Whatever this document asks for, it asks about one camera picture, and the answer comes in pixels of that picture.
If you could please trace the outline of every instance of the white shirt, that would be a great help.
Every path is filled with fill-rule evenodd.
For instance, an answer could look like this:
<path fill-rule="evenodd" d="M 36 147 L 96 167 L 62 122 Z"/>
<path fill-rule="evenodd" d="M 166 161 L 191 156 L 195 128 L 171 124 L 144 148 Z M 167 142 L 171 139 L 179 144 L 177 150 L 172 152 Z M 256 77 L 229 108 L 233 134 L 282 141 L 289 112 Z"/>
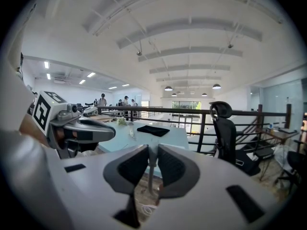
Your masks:
<path fill-rule="evenodd" d="M 100 98 L 100 99 L 98 100 L 98 104 L 97 104 L 97 105 L 98 105 L 98 106 L 106 106 L 106 99 L 103 99 L 103 100 L 102 100 L 102 99 Z"/>

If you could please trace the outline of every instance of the metal railing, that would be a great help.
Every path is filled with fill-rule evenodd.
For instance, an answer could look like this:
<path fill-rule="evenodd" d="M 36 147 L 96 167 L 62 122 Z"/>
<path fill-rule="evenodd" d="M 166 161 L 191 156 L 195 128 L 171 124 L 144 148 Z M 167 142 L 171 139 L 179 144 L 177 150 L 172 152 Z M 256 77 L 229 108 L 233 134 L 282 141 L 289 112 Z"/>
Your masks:
<path fill-rule="evenodd" d="M 116 109 L 119 111 L 124 111 L 124 117 L 127 119 L 130 119 L 130 121 L 133 120 L 148 120 L 148 121 L 158 121 L 158 122 L 164 122 L 164 123 L 175 123 L 175 124 L 191 124 L 191 125 L 200 125 L 200 132 L 199 133 L 190 133 L 187 132 L 187 134 L 192 134 L 192 135 L 198 135 L 199 136 L 199 141 L 198 142 L 193 142 L 189 141 L 189 144 L 196 144 L 197 145 L 197 152 L 199 153 L 205 153 L 205 154 L 211 154 L 212 152 L 201 152 L 201 146 L 202 145 L 215 145 L 215 143 L 205 143 L 203 142 L 203 137 L 204 136 L 216 136 L 216 134 L 205 134 L 205 126 L 213 126 L 213 123 L 206 123 L 206 115 L 210 115 L 209 110 L 195 110 L 195 109 L 173 109 L 173 108 L 162 108 L 162 107 L 131 107 L 131 106 L 104 106 L 100 107 L 98 106 L 97 108 L 101 109 Z M 143 118 L 143 117 L 134 117 L 133 114 L 134 112 L 151 112 L 151 113 L 172 113 L 172 114 L 178 114 L 178 121 L 176 120 L 157 120 L 157 119 L 150 119 L 150 118 Z M 181 117 L 184 117 L 185 114 L 195 114 L 199 115 L 201 122 L 200 123 L 195 123 L 195 122 L 181 122 L 180 121 L 180 115 Z M 274 117 L 285 117 L 285 122 L 284 127 L 289 128 L 290 126 L 290 119 L 291 119 L 291 104 L 287 104 L 286 112 L 285 113 L 269 113 L 269 112 L 263 112 L 262 111 L 262 105 L 259 104 L 258 111 L 238 111 L 238 110 L 233 110 L 232 115 L 234 116 L 255 116 L 255 120 L 253 120 L 249 124 L 235 124 L 235 126 L 246 126 L 246 128 L 243 130 L 245 133 L 239 136 L 239 139 L 236 140 L 236 145 L 242 145 L 242 144 L 252 144 L 260 141 L 260 133 L 259 132 L 254 132 L 256 128 L 262 128 L 263 126 L 269 125 L 270 123 L 264 123 L 264 117 L 266 116 L 274 116 Z M 250 135 L 257 135 L 258 139 L 255 141 L 247 141 L 243 142 L 245 138 L 243 139 L 242 137 L 247 137 Z M 262 141 L 268 141 L 271 140 L 272 138 L 262 140 Z"/>

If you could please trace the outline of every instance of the chair headrest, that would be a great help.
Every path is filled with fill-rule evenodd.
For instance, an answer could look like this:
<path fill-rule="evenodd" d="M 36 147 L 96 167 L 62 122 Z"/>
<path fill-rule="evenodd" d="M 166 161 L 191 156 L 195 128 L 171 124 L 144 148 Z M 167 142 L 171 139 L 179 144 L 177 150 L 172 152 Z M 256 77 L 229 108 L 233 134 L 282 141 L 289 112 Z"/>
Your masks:
<path fill-rule="evenodd" d="M 216 114 L 218 117 L 229 118 L 232 115 L 232 108 L 226 102 L 210 102 L 210 114 L 213 119 L 216 117 L 213 116 L 213 109 L 216 110 Z"/>

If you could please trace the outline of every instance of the ceiling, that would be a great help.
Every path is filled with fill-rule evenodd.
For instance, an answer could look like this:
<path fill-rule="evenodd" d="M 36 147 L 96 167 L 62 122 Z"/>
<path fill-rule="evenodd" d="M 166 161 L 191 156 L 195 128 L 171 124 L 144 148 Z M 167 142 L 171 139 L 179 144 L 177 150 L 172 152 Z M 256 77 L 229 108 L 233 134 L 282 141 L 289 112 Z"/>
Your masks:
<path fill-rule="evenodd" d="M 37 0 L 23 53 L 96 72 L 86 84 L 114 80 L 154 93 L 215 83 L 230 90 L 306 62 L 273 0 Z"/>
<path fill-rule="evenodd" d="M 23 66 L 30 69 L 35 79 L 52 81 L 58 84 L 78 85 L 87 88 L 93 88 L 104 91 L 118 91 L 130 88 L 132 86 L 122 86 L 126 84 L 123 81 L 108 77 L 97 73 L 90 78 L 87 77 L 91 71 L 78 68 L 77 66 L 67 65 L 61 62 L 48 61 L 49 68 L 46 69 L 43 59 L 33 59 L 32 57 L 24 57 Z M 47 79 L 47 73 L 50 74 L 50 80 Z"/>

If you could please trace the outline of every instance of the black cloth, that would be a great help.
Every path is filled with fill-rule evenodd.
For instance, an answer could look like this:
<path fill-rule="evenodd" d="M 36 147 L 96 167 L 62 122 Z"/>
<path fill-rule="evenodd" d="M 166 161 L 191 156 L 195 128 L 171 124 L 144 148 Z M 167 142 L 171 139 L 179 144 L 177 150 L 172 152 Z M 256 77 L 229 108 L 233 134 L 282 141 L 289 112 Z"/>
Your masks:
<path fill-rule="evenodd" d="M 152 134 L 154 136 L 162 137 L 163 135 L 165 135 L 166 133 L 169 132 L 169 129 L 157 128 L 157 127 L 145 125 L 143 127 L 138 128 L 137 131 L 149 133 L 149 134 Z"/>

